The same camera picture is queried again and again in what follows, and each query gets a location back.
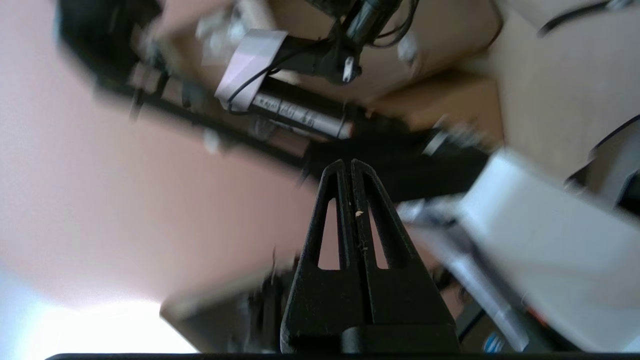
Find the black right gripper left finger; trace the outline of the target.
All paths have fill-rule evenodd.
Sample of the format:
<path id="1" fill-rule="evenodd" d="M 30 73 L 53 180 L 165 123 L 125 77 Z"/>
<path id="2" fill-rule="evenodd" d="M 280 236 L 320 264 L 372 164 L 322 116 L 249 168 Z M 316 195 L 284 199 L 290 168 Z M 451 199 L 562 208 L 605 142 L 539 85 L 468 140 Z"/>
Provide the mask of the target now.
<path id="1" fill-rule="evenodd" d="M 357 160 L 338 160 L 322 173 L 281 321 L 282 353 L 341 353 L 343 333 L 371 320 L 371 231 L 368 207 L 357 196 L 357 171 Z M 336 203 L 338 269 L 319 265 L 330 201 Z"/>

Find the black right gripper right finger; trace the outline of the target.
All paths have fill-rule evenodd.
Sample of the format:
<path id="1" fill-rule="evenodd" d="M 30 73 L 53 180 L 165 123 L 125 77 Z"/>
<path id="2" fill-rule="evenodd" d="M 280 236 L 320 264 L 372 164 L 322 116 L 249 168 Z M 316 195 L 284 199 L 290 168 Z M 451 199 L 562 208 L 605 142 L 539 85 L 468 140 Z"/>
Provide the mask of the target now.
<path id="1" fill-rule="evenodd" d="M 454 328 L 450 311 L 373 167 L 353 160 L 350 178 L 368 321 Z"/>

